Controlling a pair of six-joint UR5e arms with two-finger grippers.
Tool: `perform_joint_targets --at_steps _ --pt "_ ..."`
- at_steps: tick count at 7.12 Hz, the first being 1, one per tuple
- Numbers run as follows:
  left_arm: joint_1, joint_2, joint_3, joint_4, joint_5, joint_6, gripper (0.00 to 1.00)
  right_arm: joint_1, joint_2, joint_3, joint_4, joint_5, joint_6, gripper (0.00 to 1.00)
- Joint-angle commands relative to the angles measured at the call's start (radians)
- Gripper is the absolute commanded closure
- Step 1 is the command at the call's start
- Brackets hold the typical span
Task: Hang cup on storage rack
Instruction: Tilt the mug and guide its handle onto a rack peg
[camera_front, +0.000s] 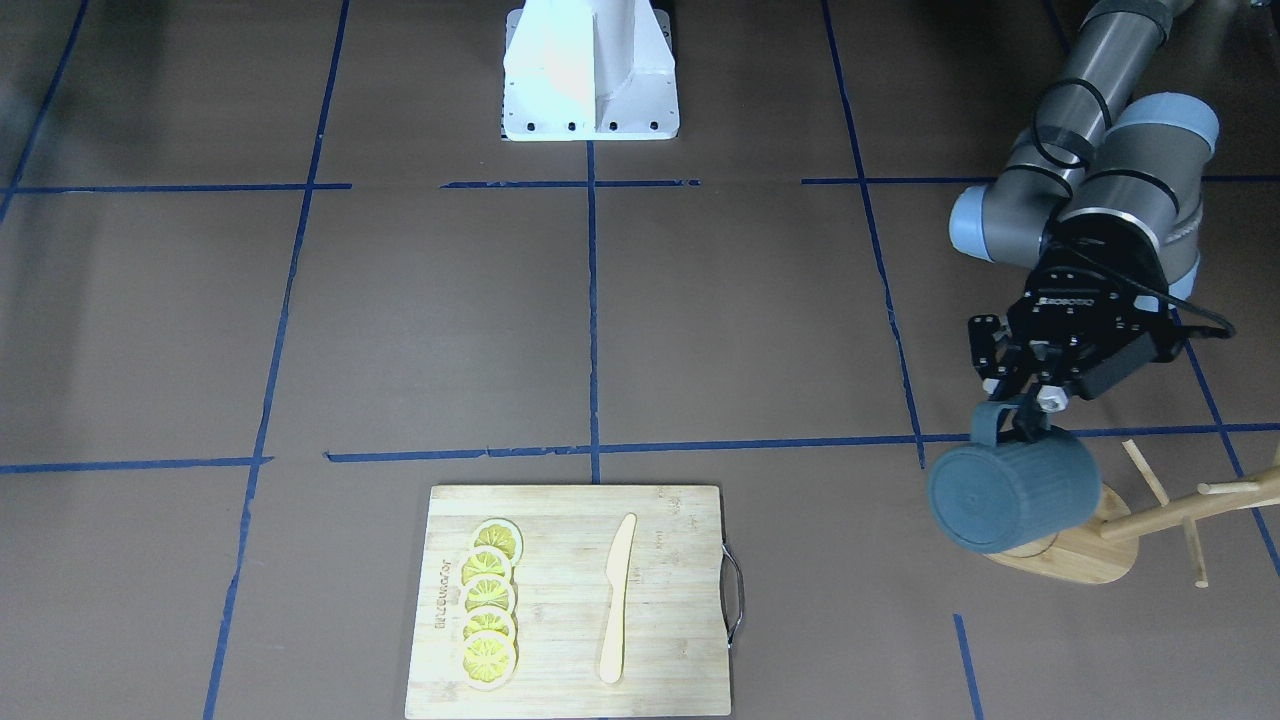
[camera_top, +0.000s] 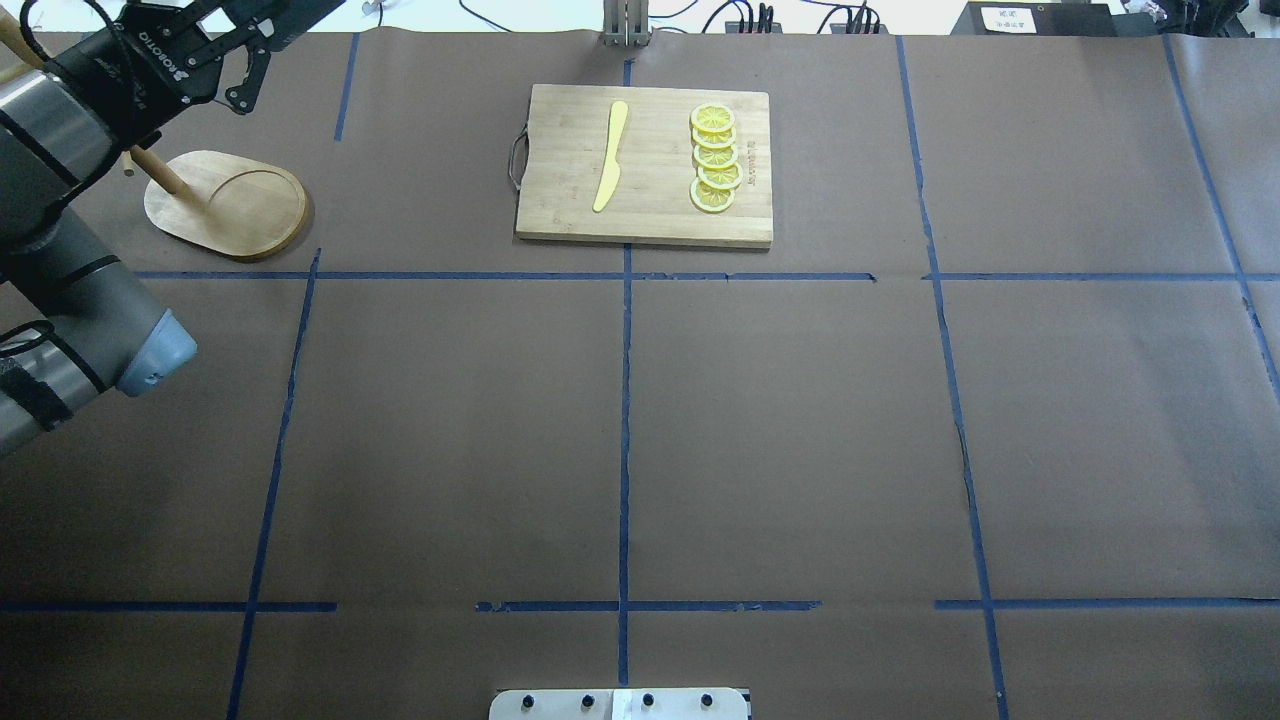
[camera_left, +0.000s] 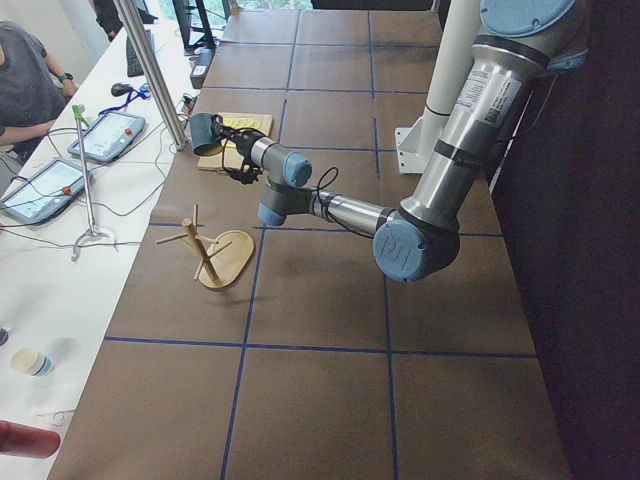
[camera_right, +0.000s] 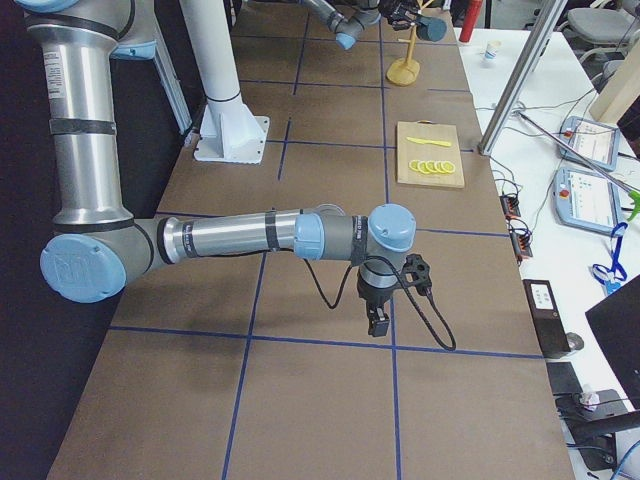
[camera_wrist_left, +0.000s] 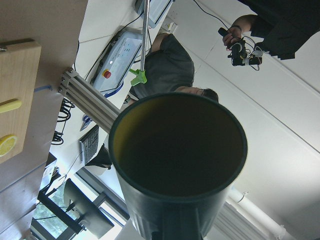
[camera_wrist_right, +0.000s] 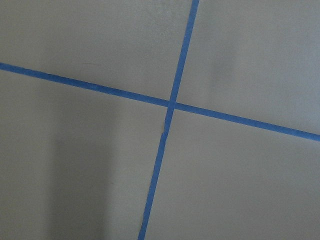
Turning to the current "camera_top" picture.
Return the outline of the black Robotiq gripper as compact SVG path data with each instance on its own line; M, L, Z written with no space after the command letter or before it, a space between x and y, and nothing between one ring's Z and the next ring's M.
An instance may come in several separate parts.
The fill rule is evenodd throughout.
M269 1L128 1L45 69L115 136L147 136L218 97L250 114L273 58L270 29Z

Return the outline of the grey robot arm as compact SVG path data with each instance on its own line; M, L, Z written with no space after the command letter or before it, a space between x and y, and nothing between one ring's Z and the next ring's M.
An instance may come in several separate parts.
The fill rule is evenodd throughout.
M72 211L119 156L152 142L184 110L211 102L223 58L250 55L228 90L251 111L274 53L332 12L292 1L128 1L102 28L56 56L22 4L15 28L37 67L3 85L3 279L40 318L3 334L3 452L68 423L119 389L148 392L196 345L120 259Z

